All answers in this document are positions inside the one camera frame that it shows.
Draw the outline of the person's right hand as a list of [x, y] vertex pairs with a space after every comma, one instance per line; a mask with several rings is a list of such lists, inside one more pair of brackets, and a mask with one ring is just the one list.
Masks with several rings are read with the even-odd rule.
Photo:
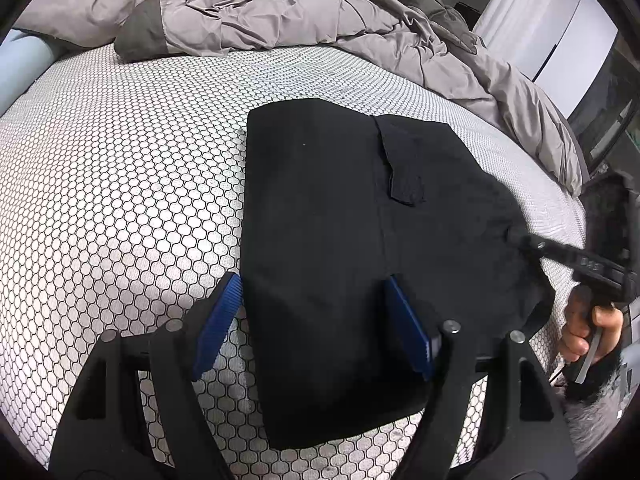
[[591, 332], [600, 328], [600, 344], [594, 354], [593, 364], [608, 356], [620, 343], [624, 316], [616, 307], [590, 306], [590, 292], [584, 286], [576, 286], [568, 297], [564, 309], [565, 324], [561, 330], [559, 354], [565, 362], [577, 362], [590, 349]]

